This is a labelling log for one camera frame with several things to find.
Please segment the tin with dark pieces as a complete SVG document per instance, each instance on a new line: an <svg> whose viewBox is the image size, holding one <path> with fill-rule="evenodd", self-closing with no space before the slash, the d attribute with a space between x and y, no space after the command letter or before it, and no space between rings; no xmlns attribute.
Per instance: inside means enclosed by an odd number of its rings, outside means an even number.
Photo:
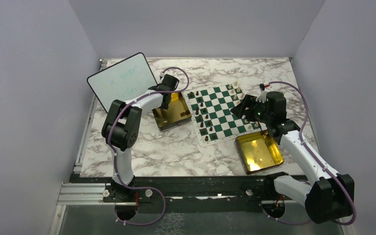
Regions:
<svg viewBox="0 0 376 235"><path fill-rule="evenodd" d="M172 93L171 102L169 108L154 109L153 116L159 131L164 132L166 130L185 125L191 122L192 115L180 117L180 113L188 109L186 101L182 93Z"/></svg>

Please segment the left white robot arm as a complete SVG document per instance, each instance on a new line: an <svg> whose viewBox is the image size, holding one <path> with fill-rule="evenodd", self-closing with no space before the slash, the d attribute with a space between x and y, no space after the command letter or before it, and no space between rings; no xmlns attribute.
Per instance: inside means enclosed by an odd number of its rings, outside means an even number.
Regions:
<svg viewBox="0 0 376 235"><path fill-rule="evenodd" d="M162 73L161 83L148 88L142 95L127 101L114 100L111 104L102 127L102 136L112 150L112 179L118 185L115 193L122 201L134 196L131 152L138 138L141 117L156 108L167 109L178 84L179 79Z"/></svg>

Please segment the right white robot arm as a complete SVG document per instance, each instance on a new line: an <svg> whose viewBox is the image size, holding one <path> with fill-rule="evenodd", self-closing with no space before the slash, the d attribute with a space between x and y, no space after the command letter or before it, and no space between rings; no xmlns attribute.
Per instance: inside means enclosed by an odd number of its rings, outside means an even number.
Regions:
<svg viewBox="0 0 376 235"><path fill-rule="evenodd" d="M259 97L246 95L231 109L236 117L264 123L267 133L285 149L304 172L308 183L294 179L285 172L265 177L263 194L269 199L280 195L302 205L310 220L316 224L351 217L356 220L354 180L331 167L303 135L303 128L287 118L286 98L281 92L267 92Z"/></svg>

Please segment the white chess pieces group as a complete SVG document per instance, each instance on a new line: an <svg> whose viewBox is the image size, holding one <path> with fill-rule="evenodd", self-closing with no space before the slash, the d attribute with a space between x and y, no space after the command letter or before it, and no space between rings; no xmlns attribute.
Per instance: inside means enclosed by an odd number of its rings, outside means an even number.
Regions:
<svg viewBox="0 0 376 235"><path fill-rule="evenodd" d="M229 108L230 115L233 117L236 123L240 123L243 127L239 128L239 132L243 133L245 130L262 130L262 126L258 121L251 121L251 118L247 117L247 111L251 107L252 98L245 94L241 85L236 81L226 86L227 92L230 97L230 101L226 104Z"/></svg>

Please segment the dark pieces in tin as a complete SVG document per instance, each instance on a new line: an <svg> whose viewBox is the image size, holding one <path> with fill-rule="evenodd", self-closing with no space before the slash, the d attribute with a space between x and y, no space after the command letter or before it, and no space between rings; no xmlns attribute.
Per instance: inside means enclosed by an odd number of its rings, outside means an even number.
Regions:
<svg viewBox="0 0 376 235"><path fill-rule="evenodd" d="M189 110L186 110L186 111L180 113L180 117L184 117L184 116L188 116L188 115L190 115Z"/></svg>

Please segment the green white chess board mat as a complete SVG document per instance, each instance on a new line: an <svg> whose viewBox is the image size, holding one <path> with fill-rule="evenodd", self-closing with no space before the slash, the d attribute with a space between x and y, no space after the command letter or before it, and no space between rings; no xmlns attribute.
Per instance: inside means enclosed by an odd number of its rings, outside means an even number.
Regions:
<svg viewBox="0 0 376 235"><path fill-rule="evenodd" d="M195 90L189 90L183 92L183 97L186 101L189 111L192 114L192 123L194 128L194 133L198 138L199 145L201 147L207 147L213 144L230 141L236 137L249 134L259 130L245 130L242 129L243 133L239 132L239 128L243 127L240 123L236 123L233 117L230 115L229 108L226 104L230 101L229 94L227 92L227 84L220 84L216 86L208 86ZM195 97L189 98L188 94L193 92ZM198 102L198 98L202 98L204 107L200 107L201 102ZM195 109L199 108L199 115L202 115L204 127L200 128L200 123L198 121L198 116L195 115ZM206 108L207 112L204 114L202 110ZM211 121L211 126L207 126L207 121ZM202 136L200 129L206 129L207 134ZM212 136L217 135L217 139L213 140Z"/></svg>

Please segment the empty gold tin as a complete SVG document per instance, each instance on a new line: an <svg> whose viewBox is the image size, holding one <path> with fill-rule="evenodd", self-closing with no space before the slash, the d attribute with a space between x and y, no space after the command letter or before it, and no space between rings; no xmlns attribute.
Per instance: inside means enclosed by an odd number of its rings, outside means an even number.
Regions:
<svg viewBox="0 0 376 235"><path fill-rule="evenodd" d="M247 175L277 167L284 162L278 144L267 131L239 136L234 145Z"/></svg>

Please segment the small whiteboard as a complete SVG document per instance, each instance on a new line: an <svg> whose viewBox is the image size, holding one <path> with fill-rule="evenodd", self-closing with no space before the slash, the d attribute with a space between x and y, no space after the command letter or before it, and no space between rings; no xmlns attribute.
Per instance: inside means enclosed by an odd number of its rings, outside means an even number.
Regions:
<svg viewBox="0 0 376 235"><path fill-rule="evenodd" d="M141 52L89 76L87 83L106 112L114 100L134 99L158 84Z"/></svg>

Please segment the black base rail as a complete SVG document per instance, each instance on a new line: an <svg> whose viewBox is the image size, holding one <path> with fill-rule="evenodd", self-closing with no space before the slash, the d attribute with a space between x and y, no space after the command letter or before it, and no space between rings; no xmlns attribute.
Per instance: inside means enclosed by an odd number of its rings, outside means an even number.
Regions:
<svg viewBox="0 0 376 235"><path fill-rule="evenodd" d="M287 197L269 189L268 176L135 177L128 188L105 183L103 202L140 213L261 212Z"/></svg>

